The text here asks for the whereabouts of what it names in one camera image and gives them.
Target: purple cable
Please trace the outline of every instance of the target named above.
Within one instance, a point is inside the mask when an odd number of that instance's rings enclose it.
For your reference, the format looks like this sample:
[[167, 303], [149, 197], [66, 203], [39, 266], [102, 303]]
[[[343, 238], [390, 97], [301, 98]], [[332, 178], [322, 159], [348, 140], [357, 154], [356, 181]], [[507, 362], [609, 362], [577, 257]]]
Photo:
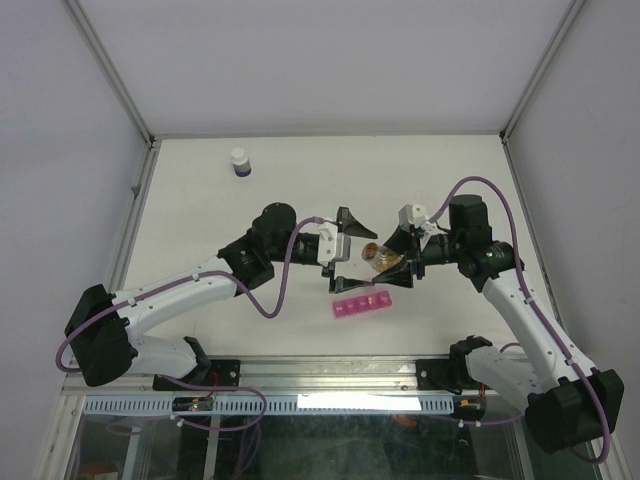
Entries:
[[[320, 217], [310, 217], [310, 218], [306, 218], [306, 219], [302, 220], [293, 229], [293, 232], [291, 233], [291, 237], [289, 237], [289, 243], [287, 244], [287, 250], [286, 250], [285, 255], [284, 255], [284, 263], [283, 263], [283, 268], [282, 268], [282, 280], [280, 281], [280, 294], [278, 295], [278, 301], [276, 303], [276, 307], [273, 309], [273, 312], [267, 312], [262, 307], [262, 305], [260, 305], [260, 303], [258, 302], [256, 297], [253, 296], [251, 291], [247, 287], [245, 287], [242, 284], [242, 282], [240, 282], [240, 280], [238, 280], [236, 277], [234, 277], [232, 274], [230, 274], [228, 272], [223, 272], [222, 270], [212, 270], [210, 272], [202, 272], [200, 274], [200, 278], [218, 276], [218, 277], [225, 277], [225, 278], [231, 280], [232, 282], [234, 282], [238, 286], [238, 288], [242, 291], [242, 293], [244, 293], [247, 296], [247, 298], [251, 301], [251, 303], [253, 303], [253, 305], [256, 307], [258, 312], [260, 312], [260, 314], [263, 317], [265, 317], [265, 318], [275, 318], [280, 313], [280, 310], [282, 310], [282, 305], [284, 304], [284, 297], [285, 297], [285, 294], [287, 292], [287, 281], [289, 279], [289, 266], [291, 264], [291, 256], [293, 255], [293, 247], [294, 247], [294, 245], [296, 243], [296, 237], [298, 236], [298, 233], [300, 233], [300, 230], [302, 230], [303, 227], [305, 227], [306, 225], [309, 225], [310, 223], [322, 224], [324, 222], [325, 222], [325, 220], [320, 218]], [[146, 300], [147, 298], [153, 297], [154, 295], [158, 295], [159, 293], [165, 292], [167, 290], [175, 288], [175, 287], [177, 287], [179, 285], [182, 285], [184, 283], [193, 282], [193, 281], [194, 281], [193, 277], [191, 275], [189, 275], [188, 277], [184, 277], [184, 278], [180, 278], [178, 280], [174, 280], [174, 281], [169, 282], [169, 283], [167, 283], [165, 285], [162, 285], [160, 287], [154, 288], [153, 290], [149, 290], [148, 292], [142, 293], [142, 294], [138, 295], [137, 297], [134, 297], [134, 300], [136, 302], [141, 302], [142, 300]], [[121, 303], [118, 303], [116, 305], [113, 305], [113, 306], [103, 310], [102, 312], [94, 315], [89, 320], [87, 320], [82, 325], [80, 325], [78, 328], [76, 328], [73, 332], [71, 332], [71, 334], [67, 338], [64, 339], [64, 341], [60, 345], [60, 348], [58, 348], [58, 351], [56, 352], [56, 367], [58, 367], [59, 370], [62, 370], [63, 372], [66, 372], [66, 373], [80, 373], [80, 369], [79, 368], [67, 367], [66, 365], [64, 365], [62, 363], [62, 355], [64, 354], [64, 351], [66, 350], [66, 348], [69, 345], [71, 345], [71, 342], [73, 340], [75, 340], [78, 337], [78, 335], [80, 335], [82, 332], [84, 332], [87, 328], [91, 327], [93, 324], [95, 324], [96, 322], [98, 322], [102, 318], [106, 317], [110, 313], [113, 313], [113, 312], [115, 312], [117, 310], [120, 310], [121, 308], [124, 308], [124, 307], [126, 307], [128, 305], [129, 305], [129, 302], [121, 302]]]
[[519, 347], [520, 344], [518, 342], [511, 342], [511, 343], [506, 343], [502, 346], [502, 348], [500, 349], [500, 353], [504, 353], [504, 351], [507, 348], [511, 348], [511, 347]]
[[[431, 223], [437, 222], [438, 219], [444, 213], [444, 211], [447, 209], [449, 204], [451, 203], [451, 200], [453, 199], [453, 197], [456, 194], [456, 192], [460, 189], [460, 187], [462, 187], [465, 183], [472, 182], [472, 181], [484, 183], [489, 188], [491, 188], [496, 193], [496, 195], [498, 195], [498, 198], [502, 202], [502, 206], [504, 207], [505, 212], [507, 214], [507, 218], [509, 219], [509, 228], [511, 230], [511, 242], [513, 243], [513, 253], [514, 253], [515, 258], [519, 259], [520, 258], [520, 253], [519, 253], [519, 248], [518, 248], [518, 237], [516, 235], [516, 224], [515, 224], [515, 221], [513, 219], [513, 213], [511, 212], [511, 208], [509, 207], [509, 203], [507, 202], [506, 197], [500, 191], [500, 189], [493, 182], [491, 182], [490, 180], [487, 180], [484, 177], [478, 177], [478, 176], [466, 177], [466, 178], [463, 178], [462, 180], [460, 180], [458, 183], [456, 183], [455, 186], [451, 189], [451, 192], [449, 193], [449, 195], [445, 199], [445, 201], [442, 204], [442, 206], [440, 207], [440, 209], [429, 219], [429, 222], [431, 222]], [[531, 292], [529, 291], [529, 288], [527, 287], [527, 283], [525, 282], [525, 279], [524, 279], [522, 265], [521, 265], [521, 263], [519, 261], [516, 261], [516, 276], [518, 277], [518, 283], [520, 284], [520, 288], [522, 289], [522, 293], [524, 294], [525, 298], [530, 299], [529, 306], [536, 313], [536, 316], [542, 322], [542, 324], [546, 328], [547, 332], [549, 332], [549, 335], [551, 335], [551, 337], [553, 338], [554, 342], [558, 345], [558, 347], [560, 348], [560, 350], [562, 351], [564, 356], [567, 358], [567, 360], [571, 360], [571, 358], [572, 358], [571, 350], [569, 349], [569, 347], [567, 347], [565, 345], [565, 343], [562, 341], [562, 338], [560, 338], [560, 336], [556, 333], [556, 331], [554, 330], [553, 326], [551, 325], [549, 320], [547, 320], [547, 317], [544, 315], [544, 313], [542, 312], [540, 307], [537, 305], [535, 300], [533, 300], [533, 298], [531, 296]], [[575, 450], [572, 450], [572, 452], [578, 458], [580, 458], [581, 460], [584, 460], [585, 462], [595, 463], [595, 464], [604, 463], [604, 461], [609, 456], [609, 450], [611, 448], [611, 433], [609, 432], [609, 422], [607, 421], [607, 416], [606, 416], [606, 414], [604, 412], [604, 408], [602, 407], [602, 403], [600, 402], [600, 399], [598, 398], [598, 394], [596, 393], [596, 391], [591, 386], [591, 383], [589, 382], [589, 380], [587, 379], [586, 375], [582, 371], [582, 368], [580, 368], [580, 365], [578, 365], [577, 363], [573, 363], [572, 362], [571, 363], [571, 367], [576, 372], [576, 374], [578, 375], [578, 377], [580, 378], [580, 380], [584, 384], [587, 392], [589, 393], [589, 397], [591, 397], [591, 401], [593, 402], [593, 404], [594, 404], [594, 406], [596, 408], [596, 411], [598, 412], [598, 418], [600, 420], [600, 425], [602, 426], [602, 452], [600, 452], [600, 455], [598, 455], [598, 457], [589, 458], [589, 457], [585, 457], [584, 455], [581, 455], [580, 453], [576, 452]]]
[[509, 417], [509, 418], [503, 418], [502, 420], [492, 420], [489, 422], [473, 422], [471, 420], [459, 420], [457, 418], [451, 418], [451, 417], [442, 417], [440, 415], [436, 415], [433, 418], [438, 418], [440, 420], [447, 420], [448, 422], [453, 422], [453, 423], [460, 423], [462, 421], [463, 425], [478, 425], [479, 427], [496, 427], [498, 425], [507, 425], [508, 423], [513, 423], [516, 420], [520, 420], [522, 418], [522, 414], [518, 413], [516, 415], [514, 415], [513, 417]]
[[[258, 455], [258, 450], [260, 450], [260, 442], [262, 441], [262, 429], [260, 428], [260, 424], [258, 423], [255, 426], [253, 435], [247, 443], [245, 443], [246, 434], [247, 430], [244, 430], [242, 432], [242, 438], [240, 439], [240, 452], [238, 453], [238, 461], [233, 472], [232, 480], [239, 479], [242, 474], [247, 471], [247, 469], [253, 464], [253, 461]], [[251, 457], [249, 458], [249, 460], [245, 462], [246, 455], [251, 447], [253, 447], [253, 452], [251, 453]]]
[[260, 420], [262, 420], [262, 417], [264, 417], [265, 413], [267, 412], [267, 398], [261, 392], [251, 387], [205, 387], [202, 385], [191, 385], [190, 383], [183, 382], [182, 380], [178, 380], [177, 378], [170, 377], [169, 375], [158, 375], [158, 376], [164, 378], [165, 380], [170, 381], [175, 385], [178, 385], [179, 387], [187, 388], [190, 390], [199, 390], [199, 391], [205, 391], [205, 392], [211, 392], [211, 391], [248, 392], [253, 395], [256, 395], [258, 398], [260, 398], [260, 400], [262, 400], [262, 409], [260, 410], [260, 413], [256, 416], [256, 418], [254, 418], [253, 420], [251, 420], [249, 423], [245, 425], [240, 425], [239, 427], [207, 427], [205, 425], [199, 425], [197, 423], [190, 422], [189, 420], [186, 420], [185, 418], [179, 417], [176, 415], [176, 417], [179, 418], [180, 421], [183, 422], [185, 425], [189, 425], [190, 427], [194, 427], [199, 430], [205, 430], [207, 432], [240, 432], [242, 430], [247, 430], [253, 427], [254, 425], [256, 425], [258, 422], [260, 422]]

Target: purple wire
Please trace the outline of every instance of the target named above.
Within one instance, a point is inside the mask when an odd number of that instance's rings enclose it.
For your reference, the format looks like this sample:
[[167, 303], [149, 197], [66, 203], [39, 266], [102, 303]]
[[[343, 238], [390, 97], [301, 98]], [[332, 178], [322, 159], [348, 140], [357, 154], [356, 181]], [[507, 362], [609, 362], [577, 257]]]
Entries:
[[[284, 264], [283, 264], [283, 268], [282, 268], [282, 280], [280, 281], [280, 294], [278, 295], [278, 301], [277, 301], [276, 306], [275, 306], [275, 308], [273, 309], [272, 312], [267, 312], [262, 307], [262, 305], [260, 305], [260, 303], [258, 302], [256, 297], [253, 295], [253, 293], [251, 293], [251, 291], [247, 287], [245, 287], [242, 284], [242, 282], [240, 282], [240, 280], [238, 280], [236, 277], [234, 277], [232, 274], [230, 274], [228, 272], [223, 272], [222, 270], [212, 270], [212, 271], [209, 271], [209, 272], [202, 272], [200, 274], [200, 278], [218, 276], [218, 277], [225, 277], [225, 278], [231, 280], [247, 296], [247, 298], [251, 301], [251, 303], [253, 303], [254, 307], [256, 307], [258, 312], [260, 312], [260, 314], [263, 317], [265, 317], [265, 318], [275, 318], [280, 313], [280, 310], [282, 310], [282, 305], [284, 304], [284, 298], [285, 298], [285, 294], [287, 292], [287, 281], [289, 279], [289, 266], [291, 264], [291, 257], [293, 255], [293, 247], [294, 247], [294, 245], [296, 243], [296, 237], [298, 236], [298, 233], [300, 233], [300, 230], [302, 230], [303, 227], [305, 227], [306, 225], [309, 225], [310, 223], [322, 224], [324, 222], [325, 222], [325, 220], [323, 220], [320, 217], [309, 217], [309, 218], [306, 218], [306, 219], [302, 220], [293, 229], [293, 232], [291, 233], [291, 237], [289, 237], [289, 243], [287, 244], [287, 250], [286, 250], [285, 255], [284, 255]], [[165, 291], [170, 290], [172, 288], [175, 288], [175, 287], [177, 287], [179, 285], [183, 285], [185, 283], [192, 282], [192, 281], [194, 281], [194, 280], [193, 280], [193, 277], [191, 275], [189, 275], [187, 277], [184, 277], [184, 278], [180, 278], [178, 280], [173, 280], [172, 282], [169, 282], [169, 283], [167, 283], [165, 285], [161, 285], [160, 287], [154, 288], [153, 290], [149, 290], [148, 292], [141, 293], [137, 297], [134, 297], [134, 300], [136, 302], [141, 302], [143, 300], [146, 300], [147, 298], [153, 297], [154, 295], [158, 295], [159, 293], [165, 292]], [[115, 312], [117, 310], [120, 310], [121, 308], [124, 308], [124, 307], [126, 307], [128, 305], [129, 305], [128, 301], [121, 302], [121, 303], [118, 303], [116, 305], [113, 305], [113, 306], [103, 310], [102, 312], [94, 315], [89, 320], [87, 320], [82, 325], [80, 325], [78, 328], [76, 328], [73, 332], [71, 332], [71, 334], [67, 338], [64, 339], [64, 341], [60, 345], [60, 348], [58, 348], [58, 351], [56, 352], [56, 367], [58, 367], [59, 370], [62, 370], [65, 373], [80, 373], [81, 370], [79, 368], [67, 367], [66, 365], [64, 365], [62, 363], [62, 356], [63, 356], [64, 351], [66, 350], [66, 348], [69, 345], [71, 345], [71, 342], [73, 342], [73, 340], [75, 340], [87, 328], [90, 328], [93, 324], [95, 324], [96, 322], [98, 322], [102, 318], [106, 317], [110, 313], [113, 313], [113, 312]]]
[[504, 351], [507, 348], [511, 348], [511, 347], [519, 347], [520, 344], [518, 342], [511, 342], [511, 343], [507, 343], [505, 345], [502, 346], [502, 348], [500, 349], [500, 353], [504, 353]]
[[[513, 253], [516, 258], [516, 276], [518, 277], [518, 283], [520, 284], [522, 293], [524, 294], [525, 298], [531, 299], [529, 302], [529, 306], [536, 313], [536, 316], [542, 322], [547, 332], [549, 332], [549, 335], [551, 335], [554, 342], [558, 345], [558, 347], [560, 348], [564, 356], [567, 358], [567, 360], [571, 360], [572, 358], [571, 350], [569, 349], [569, 347], [567, 347], [567, 345], [565, 345], [565, 343], [562, 341], [562, 338], [560, 338], [560, 336], [554, 330], [553, 326], [551, 325], [551, 323], [549, 322], [545, 314], [542, 312], [538, 304], [535, 302], [535, 300], [533, 300], [533, 297], [531, 296], [531, 292], [527, 287], [527, 283], [524, 279], [524, 274], [522, 270], [522, 264], [518, 261], [518, 259], [520, 258], [520, 249], [518, 247], [518, 237], [516, 235], [516, 224], [513, 219], [513, 213], [511, 212], [511, 208], [509, 207], [509, 203], [507, 202], [506, 197], [493, 182], [491, 182], [490, 180], [487, 180], [484, 177], [478, 177], [478, 176], [463, 178], [458, 183], [456, 183], [455, 186], [451, 189], [451, 192], [445, 199], [444, 203], [442, 204], [440, 209], [436, 211], [436, 213], [429, 219], [429, 222], [431, 223], [437, 222], [438, 219], [444, 213], [444, 211], [447, 209], [449, 204], [451, 203], [451, 200], [453, 199], [457, 191], [460, 189], [460, 187], [462, 187], [465, 183], [472, 182], [472, 181], [484, 183], [485, 185], [487, 185], [496, 193], [496, 195], [498, 195], [498, 198], [502, 202], [502, 206], [504, 207], [505, 212], [507, 214], [507, 218], [509, 219], [509, 228], [511, 230], [511, 242], [513, 244]], [[607, 416], [604, 412], [604, 408], [602, 407], [602, 403], [598, 398], [598, 394], [591, 386], [591, 383], [589, 382], [589, 380], [587, 379], [587, 376], [582, 371], [582, 368], [580, 368], [580, 365], [572, 362], [571, 367], [576, 372], [576, 374], [584, 384], [587, 392], [589, 393], [589, 397], [591, 397], [591, 401], [593, 402], [596, 408], [596, 411], [598, 412], [600, 425], [602, 426], [602, 452], [600, 452], [600, 455], [598, 455], [598, 457], [589, 458], [584, 455], [581, 455], [580, 453], [576, 452], [573, 449], [572, 449], [572, 452], [578, 458], [580, 458], [581, 460], [584, 460], [585, 462], [594, 463], [594, 464], [604, 463], [607, 457], [609, 456], [609, 450], [611, 448], [611, 433], [609, 432], [609, 422], [607, 421]]]
[[237, 475], [233, 477], [234, 480], [240, 478], [242, 474], [246, 472], [249, 469], [249, 467], [251, 467], [251, 465], [253, 465], [253, 462], [258, 456], [258, 452], [260, 451], [260, 442], [262, 442], [262, 429], [260, 428], [260, 424], [258, 424], [256, 425], [255, 431], [253, 433], [253, 437], [251, 437], [250, 444], [249, 444], [250, 446], [254, 446], [253, 452], [251, 453], [251, 457], [244, 464], [244, 466], [238, 471]]
[[185, 425], [189, 425], [190, 427], [194, 427], [199, 430], [205, 430], [207, 432], [240, 432], [242, 430], [247, 430], [253, 427], [254, 425], [256, 425], [258, 422], [260, 422], [260, 420], [262, 420], [265, 413], [267, 412], [267, 398], [262, 394], [262, 392], [259, 392], [255, 388], [205, 387], [202, 385], [191, 385], [190, 383], [183, 382], [182, 380], [178, 380], [177, 378], [170, 377], [169, 375], [158, 375], [158, 376], [164, 378], [165, 380], [170, 381], [175, 385], [178, 385], [179, 387], [187, 388], [190, 390], [200, 390], [200, 391], [206, 391], [206, 392], [211, 392], [211, 391], [213, 392], [248, 392], [253, 395], [256, 395], [258, 398], [260, 398], [260, 400], [262, 400], [262, 409], [260, 410], [260, 413], [256, 416], [256, 418], [254, 418], [253, 420], [251, 420], [249, 423], [245, 425], [240, 425], [239, 427], [207, 427], [205, 425], [199, 425], [197, 423], [190, 422], [189, 420], [186, 420], [183, 417], [178, 417]]
[[[260, 442], [262, 441], [262, 429], [260, 428], [260, 424], [258, 423], [255, 426], [253, 435], [247, 443], [245, 443], [246, 433], [247, 430], [242, 432], [242, 438], [240, 439], [240, 452], [238, 453], [238, 461], [236, 463], [235, 471], [233, 472], [232, 480], [240, 478], [242, 474], [247, 471], [258, 455], [258, 450], [260, 450]], [[251, 447], [253, 447], [253, 452], [251, 453], [249, 460], [245, 462], [247, 452]]]
[[[460, 420], [457, 418], [451, 418], [451, 417], [442, 417], [440, 415], [436, 415], [433, 418], [438, 418], [440, 420], [447, 420], [448, 422], [453, 422], [453, 423], [460, 423]], [[513, 417], [509, 417], [509, 418], [503, 418], [502, 420], [491, 420], [489, 422], [478, 422], [478, 426], [480, 427], [496, 427], [498, 425], [507, 425], [508, 423], [513, 423], [516, 420], [520, 420], [522, 418], [522, 414], [518, 413], [516, 415], [514, 415]], [[471, 425], [474, 426], [476, 425], [476, 422], [471, 421], [471, 420], [462, 420], [463, 425]]]

